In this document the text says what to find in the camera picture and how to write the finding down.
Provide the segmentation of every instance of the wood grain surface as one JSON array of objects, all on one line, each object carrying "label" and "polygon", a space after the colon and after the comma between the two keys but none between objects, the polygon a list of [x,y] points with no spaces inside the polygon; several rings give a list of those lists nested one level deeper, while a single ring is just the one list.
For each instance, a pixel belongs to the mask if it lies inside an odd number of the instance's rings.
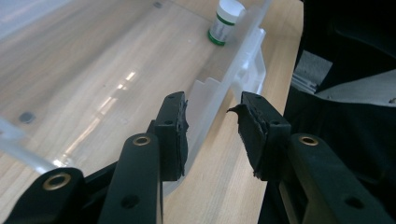
[{"label": "wood grain surface", "polygon": [[[0,40],[0,116],[26,132],[21,145],[89,175],[147,129],[165,95],[189,91],[220,48],[206,36],[218,2],[160,3],[71,1]],[[263,95],[280,112],[302,26],[298,0],[273,0],[262,23]],[[257,222],[265,183],[252,175],[236,116],[225,114],[234,105],[228,94],[190,173],[165,197],[165,223]],[[19,121],[26,111],[29,124]],[[37,177],[0,153],[0,220]]]}]

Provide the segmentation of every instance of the white bottle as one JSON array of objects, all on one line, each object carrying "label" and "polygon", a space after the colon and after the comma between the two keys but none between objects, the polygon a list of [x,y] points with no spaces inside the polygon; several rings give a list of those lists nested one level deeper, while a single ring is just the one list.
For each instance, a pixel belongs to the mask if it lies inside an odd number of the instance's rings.
[{"label": "white bottle", "polygon": [[244,6],[238,1],[220,0],[216,11],[217,17],[208,31],[209,39],[223,46],[243,10],[245,10]]}]

